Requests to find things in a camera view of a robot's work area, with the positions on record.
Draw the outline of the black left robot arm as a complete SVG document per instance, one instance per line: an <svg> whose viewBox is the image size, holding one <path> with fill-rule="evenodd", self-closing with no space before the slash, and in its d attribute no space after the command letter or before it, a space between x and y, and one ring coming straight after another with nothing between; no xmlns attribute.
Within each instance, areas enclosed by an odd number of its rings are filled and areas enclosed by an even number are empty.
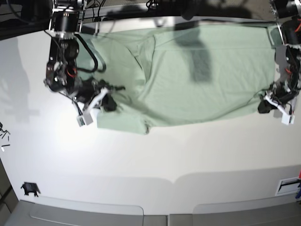
<svg viewBox="0 0 301 226"><path fill-rule="evenodd" d="M301 2L299 0L271 0L270 6L282 44L285 49L287 78L271 84L261 96L258 113L269 113L290 105L289 115L294 112L292 101L301 91Z"/></svg>

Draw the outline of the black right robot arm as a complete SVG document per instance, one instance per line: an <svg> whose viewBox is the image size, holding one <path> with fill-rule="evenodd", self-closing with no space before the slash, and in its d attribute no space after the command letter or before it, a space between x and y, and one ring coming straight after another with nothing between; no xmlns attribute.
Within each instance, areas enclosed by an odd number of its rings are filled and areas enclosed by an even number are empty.
<svg viewBox="0 0 301 226"><path fill-rule="evenodd" d="M94 108L113 112L117 109L117 103L112 93L122 91L125 87L113 86L94 78L84 80L79 76L80 72L92 75L99 70L98 59L80 35L86 7L85 0L53 1L47 33L51 44L44 84L52 92L70 99L79 115ZM77 65L80 46L83 46L92 58L94 65L91 69ZM83 109L79 108L79 103L84 105Z"/></svg>

